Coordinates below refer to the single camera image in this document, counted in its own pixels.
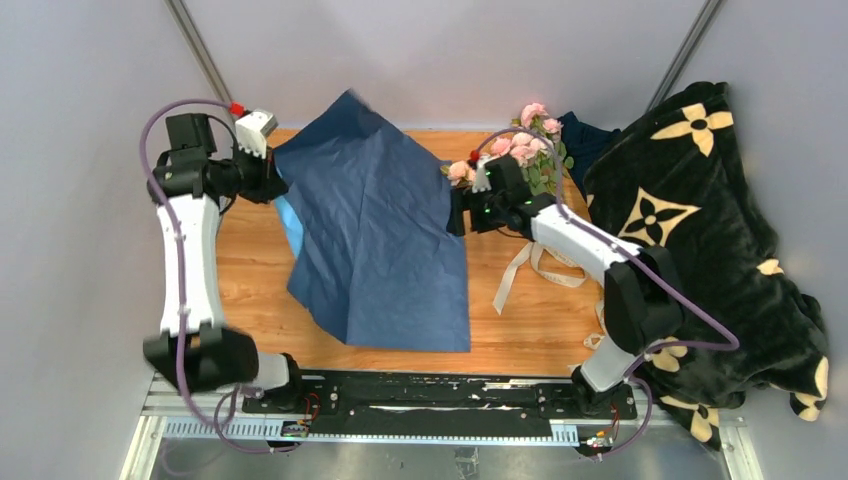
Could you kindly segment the pink fake flower stem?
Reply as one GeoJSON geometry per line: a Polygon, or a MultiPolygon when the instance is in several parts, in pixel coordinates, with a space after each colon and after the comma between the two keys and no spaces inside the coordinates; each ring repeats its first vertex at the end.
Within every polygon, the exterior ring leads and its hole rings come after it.
{"type": "Polygon", "coordinates": [[[449,181],[454,189],[470,189],[472,192],[477,192],[476,165],[469,160],[457,161],[449,164],[444,164],[440,167],[442,175],[449,181]]]}

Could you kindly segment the blue wrapping paper sheet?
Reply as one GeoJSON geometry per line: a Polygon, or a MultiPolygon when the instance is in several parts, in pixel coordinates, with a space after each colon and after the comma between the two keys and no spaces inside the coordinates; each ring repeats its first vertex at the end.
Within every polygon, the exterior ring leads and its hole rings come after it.
{"type": "Polygon", "coordinates": [[[466,249],[431,152],[349,90],[274,160],[287,288],[321,329],[349,346],[470,350],[466,249]]]}

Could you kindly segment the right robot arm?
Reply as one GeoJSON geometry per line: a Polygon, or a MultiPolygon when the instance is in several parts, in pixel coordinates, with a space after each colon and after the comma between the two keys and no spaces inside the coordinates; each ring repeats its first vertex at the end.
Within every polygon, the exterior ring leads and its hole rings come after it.
{"type": "Polygon", "coordinates": [[[679,285],[671,255],[614,238],[555,194],[532,193],[510,158],[455,162],[442,172],[453,185],[448,232],[506,227],[533,246],[565,255],[602,287],[606,335],[572,373],[570,392],[577,413],[598,416],[647,348],[683,323],[684,309],[667,291],[679,285]]]}

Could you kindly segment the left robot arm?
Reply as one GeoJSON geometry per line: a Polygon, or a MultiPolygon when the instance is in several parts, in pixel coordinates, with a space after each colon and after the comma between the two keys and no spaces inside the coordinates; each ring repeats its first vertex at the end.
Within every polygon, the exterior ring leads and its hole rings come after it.
{"type": "Polygon", "coordinates": [[[259,109],[240,114],[229,130],[232,155],[216,160],[214,119],[165,120],[170,147],[152,168],[148,191],[165,243],[166,296],[160,332],[144,341],[143,355],[182,394],[241,384],[293,413],[306,400],[300,369],[291,355],[262,354],[249,334],[228,326],[216,253],[223,200],[267,204],[287,191],[268,145],[277,120],[259,109]]]}

